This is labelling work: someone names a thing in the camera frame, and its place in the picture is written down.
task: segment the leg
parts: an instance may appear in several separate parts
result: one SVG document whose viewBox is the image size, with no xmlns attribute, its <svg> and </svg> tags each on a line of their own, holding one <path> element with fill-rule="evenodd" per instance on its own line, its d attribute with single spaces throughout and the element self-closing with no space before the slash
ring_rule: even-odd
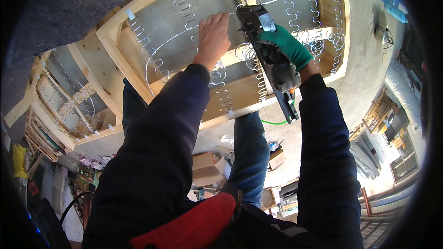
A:
<svg viewBox="0 0 443 249">
<path fill-rule="evenodd" d="M 269 147 L 258 111 L 235 119 L 234 145 L 234 164 L 222 191 L 237 198 L 237 190 L 241 190 L 243 201 L 259 208 Z"/>
<path fill-rule="evenodd" d="M 126 130 L 135 122 L 147 109 L 147 104 L 131 86 L 126 78 L 123 79 L 125 88 L 123 89 L 123 134 L 126 136 Z"/>
</svg>

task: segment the navy sleeve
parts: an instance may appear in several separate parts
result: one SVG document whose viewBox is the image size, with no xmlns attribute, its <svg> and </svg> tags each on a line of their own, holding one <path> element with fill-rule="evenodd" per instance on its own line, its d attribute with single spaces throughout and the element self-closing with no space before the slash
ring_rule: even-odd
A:
<svg viewBox="0 0 443 249">
<path fill-rule="evenodd" d="M 305 81 L 300 91 L 303 141 L 297 223 L 331 247 L 363 248 L 360 183 L 337 94 L 319 74 Z"/>
<path fill-rule="evenodd" d="M 83 248 L 125 248 L 128 241 L 182 214 L 192 184 L 192 150 L 209 101 L 209 73 L 177 73 L 127 130 L 94 194 Z"/>
</svg>

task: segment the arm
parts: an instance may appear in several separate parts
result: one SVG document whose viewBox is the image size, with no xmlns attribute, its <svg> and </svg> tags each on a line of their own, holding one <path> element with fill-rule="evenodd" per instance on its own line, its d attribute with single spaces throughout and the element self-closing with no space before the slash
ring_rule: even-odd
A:
<svg viewBox="0 0 443 249">
<path fill-rule="evenodd" d="M 283 27 L 275 27 L 275 32 L 263 32 L 257 40 L 277 46 L 296 66 L 302 81 L 298 224 L 331 245 L 362 248 L 360 183 L 337 94 L 326 88 L 303 45 Z"/>
<path fill-rule="evenodd" d="M 227 51 L 228 14 L 200 22 L 199 52 L 127 130 L 100 177 L 84 248 L 124 247 L 134 236 L 183 213 L 192 183 L 192 150 L 209 101 L 209 70 Z"/>
</svg>

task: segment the yellow bag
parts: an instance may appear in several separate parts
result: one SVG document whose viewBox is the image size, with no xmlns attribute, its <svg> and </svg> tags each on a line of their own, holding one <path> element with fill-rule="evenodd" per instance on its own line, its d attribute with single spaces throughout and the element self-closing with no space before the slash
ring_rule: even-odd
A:
<svg viewBox="0 0 443 249">
<path fill-rule="evenodd" d="M 14 159 L 14 177 L 27 178 L 27 174 L 24 168 L 24 157 L 26 148 L 21 147 L 19 144 L 12 145 L 12 158 Z"/>
</svg>

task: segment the pneumatic staple gun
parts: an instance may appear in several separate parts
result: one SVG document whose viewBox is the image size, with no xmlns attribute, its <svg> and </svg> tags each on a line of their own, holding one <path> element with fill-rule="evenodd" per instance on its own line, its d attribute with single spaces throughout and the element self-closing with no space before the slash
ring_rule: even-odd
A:
<svg viewBox="0 0 443 249">
<path fill-rule="evenodd" d="M 255 49 L 280 108 L 288 123 L 299 119 L 293 104 L 295 87 L 300 83 L 296 67 L 276 47 L 256 41 L 262 31 L 275 32 L 274 21 L 263 5 L 245 6 L 237 9 L 237 17 L 242 29 Z"/>
</svg>

